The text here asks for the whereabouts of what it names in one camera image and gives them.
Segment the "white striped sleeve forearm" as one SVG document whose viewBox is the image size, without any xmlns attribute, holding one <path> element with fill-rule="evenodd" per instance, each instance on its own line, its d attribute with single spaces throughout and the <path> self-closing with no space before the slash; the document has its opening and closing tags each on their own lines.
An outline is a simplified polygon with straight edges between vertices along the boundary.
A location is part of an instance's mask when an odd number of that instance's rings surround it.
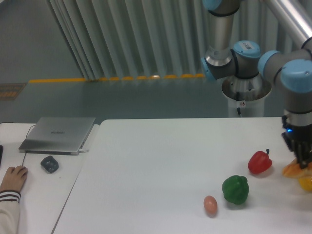
<svg viewBox="0 0 312 234">
<path fill-rule="evenodd" d="M 20 192 L 6 190 L 0 193 L 0 233 L 16 234 L 20 218 Z"/>
</svg>

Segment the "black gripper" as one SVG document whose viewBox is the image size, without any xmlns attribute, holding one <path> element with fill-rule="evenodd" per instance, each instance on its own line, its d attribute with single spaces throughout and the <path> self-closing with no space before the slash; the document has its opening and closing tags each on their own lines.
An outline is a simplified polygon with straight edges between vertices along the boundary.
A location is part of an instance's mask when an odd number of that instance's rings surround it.
<svg viewBox="0 0 312 234">
<path fill-rule="evenodd" d="M 285 114 L 282 116 L 282 127 L 285 132 L 281 134 L 288 149 L 294 155 L 301 169 L 308 167 L 312 160 L 312 122 L 303 120 L 299 123 L 299 118 L 295 114 Z"/>
</svg>

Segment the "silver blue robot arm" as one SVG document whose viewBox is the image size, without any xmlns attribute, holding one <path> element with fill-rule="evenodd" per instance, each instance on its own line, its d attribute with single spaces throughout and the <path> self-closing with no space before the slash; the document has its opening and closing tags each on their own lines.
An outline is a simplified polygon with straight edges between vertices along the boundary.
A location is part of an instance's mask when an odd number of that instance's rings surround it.
<svg viewBox="0 0 312 234">
<path fill-rule="evenodd" d="M 238 0 L 205 0 L 210 13 L 210 45 L 201 59 L 208 79 L 233 76 L 238 82 L 231 98 L 241 97 L 242 83 L 260 91 L 270 82 L 284 96 L 283 138 L 301 169 L 312 161 L 312 20 L 296 0 L 268 0 L 266 5 L 291 36 L 298 50 L 261 54 L 257 44 L 240 41 L 229 47 Z"/>
</svg>

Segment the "person's hand on mouse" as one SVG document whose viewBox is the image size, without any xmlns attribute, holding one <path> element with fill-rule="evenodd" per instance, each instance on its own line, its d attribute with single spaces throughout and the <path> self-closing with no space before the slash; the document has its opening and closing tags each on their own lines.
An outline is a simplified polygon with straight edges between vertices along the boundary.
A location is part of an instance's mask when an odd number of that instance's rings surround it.
<svg viewBox="0 0 312 234">
<path fill-rule="evenodd" d="M 0 185 L 0 191 L 13 191 L 20 193 L 27 179 L 28 169 L 22 165 L 9 167 Z"/>
</svg>

